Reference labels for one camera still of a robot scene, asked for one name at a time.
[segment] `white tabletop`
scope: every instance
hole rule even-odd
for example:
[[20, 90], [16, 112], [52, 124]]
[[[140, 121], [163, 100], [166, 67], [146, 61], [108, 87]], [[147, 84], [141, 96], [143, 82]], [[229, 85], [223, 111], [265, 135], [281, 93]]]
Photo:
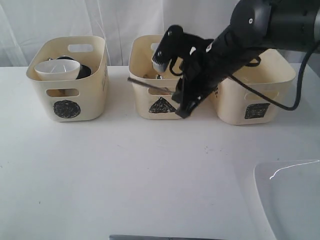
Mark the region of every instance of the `white tabletop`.
[[101, 117], [54, 122], [26, 70], [0, 68], [2, 240], [262, 239], [255, 165], [320, 157], [320, 79], [310, 68], [297, 111], [250, 126], [222, 122], [209, 101], [185, 120], [143, 119], [126, 66], [108, 68]]

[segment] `black circle label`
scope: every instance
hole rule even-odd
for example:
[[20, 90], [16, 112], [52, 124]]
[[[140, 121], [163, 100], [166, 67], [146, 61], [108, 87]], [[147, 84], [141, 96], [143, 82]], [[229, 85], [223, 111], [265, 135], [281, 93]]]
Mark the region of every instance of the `black circle label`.
[[81, 113], [80, 106], [70, 100], [57, 101], [53, 105], [54, 113], [63, 119], [72, 119]]

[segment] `white cup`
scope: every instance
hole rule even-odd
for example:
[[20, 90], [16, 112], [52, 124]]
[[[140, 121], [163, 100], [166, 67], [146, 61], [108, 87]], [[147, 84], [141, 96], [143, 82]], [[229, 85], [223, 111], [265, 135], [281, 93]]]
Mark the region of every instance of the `white cup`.
[[80, 71], [80, 63], [69, 59], [43, 61], [34, 67], [42, 81], [75, 80]]

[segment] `white backdrop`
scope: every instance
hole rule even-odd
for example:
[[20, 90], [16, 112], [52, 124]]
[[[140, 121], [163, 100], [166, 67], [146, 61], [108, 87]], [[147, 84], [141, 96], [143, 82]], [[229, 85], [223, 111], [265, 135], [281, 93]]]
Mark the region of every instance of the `white backdrop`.
[[[27, 66], [41, 46], [61, 36], [106, 39], [111, 65], [128, 65], [132, 42], [172, 24], [215, 38], [238, 0], [0, 0], [0, 67]], [[300, 53], [285, 53], [291, 62]]]

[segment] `black triangle label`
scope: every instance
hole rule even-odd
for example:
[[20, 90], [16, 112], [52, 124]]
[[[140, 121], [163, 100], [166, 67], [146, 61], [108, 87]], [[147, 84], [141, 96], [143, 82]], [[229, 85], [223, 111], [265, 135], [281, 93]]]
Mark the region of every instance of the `black triangle label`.
[[149, 109], [151, 114], [169, 114], [175, 111], [176, 109], [163, 97], [160, 97]]

